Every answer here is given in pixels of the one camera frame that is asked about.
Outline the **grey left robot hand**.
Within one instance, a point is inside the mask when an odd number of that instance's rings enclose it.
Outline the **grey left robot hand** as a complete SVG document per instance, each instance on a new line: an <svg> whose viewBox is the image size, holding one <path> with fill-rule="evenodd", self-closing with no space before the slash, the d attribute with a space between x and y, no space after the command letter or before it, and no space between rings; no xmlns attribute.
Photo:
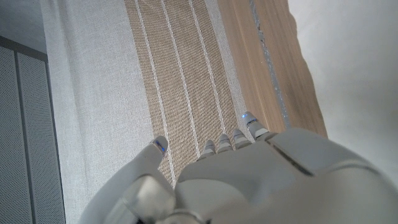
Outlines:
<svg viewBox="0 0 398 224"><path fill-rule="evenodd" d="M80 223L396 223L397 188L374 165L301 128L267 130L251 113L207 141L175 185L158 136L90 200Z"/></svg>

